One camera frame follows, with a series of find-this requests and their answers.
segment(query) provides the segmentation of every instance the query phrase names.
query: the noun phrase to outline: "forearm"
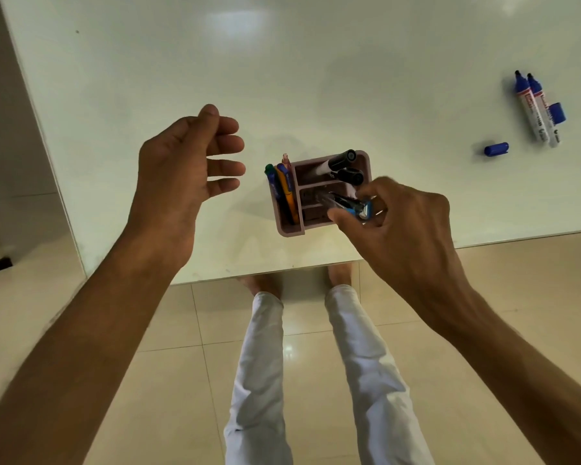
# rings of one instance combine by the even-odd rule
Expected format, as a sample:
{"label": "forearm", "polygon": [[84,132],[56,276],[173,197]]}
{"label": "forearm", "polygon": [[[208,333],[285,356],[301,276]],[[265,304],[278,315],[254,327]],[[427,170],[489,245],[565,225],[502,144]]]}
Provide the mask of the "forearm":
{"label": "forearm", "polygon": [[174,275],[141,247],[120,238],[23,363],[0,400],[0,463],[84,461]]}
{"label": "forearm", "polygon": [[581,464],[581,386],[508,326],[474,292],[471,316],[442,332],[548,464]]}

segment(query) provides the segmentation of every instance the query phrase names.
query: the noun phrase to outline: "hand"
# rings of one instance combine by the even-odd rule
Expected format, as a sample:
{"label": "hand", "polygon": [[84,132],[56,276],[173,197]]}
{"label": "hand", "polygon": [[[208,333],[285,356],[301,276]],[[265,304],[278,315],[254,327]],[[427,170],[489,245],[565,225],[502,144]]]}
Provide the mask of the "hand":
{"label": "hand", "polygon": [[342,209],[330,209],[329,218],[374,272],[429,325],[435,327],[445,315],[455,315],[434,312],[445,299],[471,290],[452,242],[445,196],[387,177],[362,186],[357,196],[376,196],[373,209],[381,212],[363,225]]}
{"label": "hand", "polygon": [[176,271],[184,266],[194,247],[201,204],[239,187],[236,178],[207,178],[245,173],[242,163],[207,158],[243,150],[243,140],[232,135],[238,130],[237,121],[206,105],[198,117],[178,119],[147,140],[140,149],[138,184],[124,234],[136,235]]}

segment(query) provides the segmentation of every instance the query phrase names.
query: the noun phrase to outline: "person's right hand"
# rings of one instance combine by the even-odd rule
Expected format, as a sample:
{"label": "person's right hand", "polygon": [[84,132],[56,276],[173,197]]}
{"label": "person's right hand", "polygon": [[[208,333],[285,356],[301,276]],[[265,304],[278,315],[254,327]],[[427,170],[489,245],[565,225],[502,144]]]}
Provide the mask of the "person's right hand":
{"label": "person's right hand", "polygon": [[449,202],[387,177],[357,191],[358,198],[373,196],[375,212],[382,212],[365,224],[342,209],[328,216],[373,271],[437,328],[444,314],[434,307],[471,290],[452,242]]}

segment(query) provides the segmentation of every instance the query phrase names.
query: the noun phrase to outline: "white pants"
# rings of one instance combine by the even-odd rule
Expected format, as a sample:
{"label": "white pants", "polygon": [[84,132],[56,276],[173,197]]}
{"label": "white pants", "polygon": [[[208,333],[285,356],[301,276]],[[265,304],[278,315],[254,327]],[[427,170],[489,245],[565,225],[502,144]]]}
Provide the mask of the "white pants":
{"label": "white pants", "polygon": [[[353,287],[325,297],[351,390],[362,465],[434,464],[387,345]],[[267,292],[254,297],[224,429],[227,465],[291,465],[282,396],[282,308]]]}

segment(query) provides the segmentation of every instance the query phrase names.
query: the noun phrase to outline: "person's left hand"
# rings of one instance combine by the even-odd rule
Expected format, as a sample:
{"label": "person's left hand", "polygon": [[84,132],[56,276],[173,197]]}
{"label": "person's left hand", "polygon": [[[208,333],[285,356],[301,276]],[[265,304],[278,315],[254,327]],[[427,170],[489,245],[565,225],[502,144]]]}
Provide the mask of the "person's left hand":
{"label": "person's left hand", "polygon": [[210,197],[239,187],[244,164],[207,156],[237,153],[239,124],[206,105],[198,117],[184,117],[147,140],[140,149],[138,185],[124,234],[136,235],[178,271],[191,256],[196,216]]}

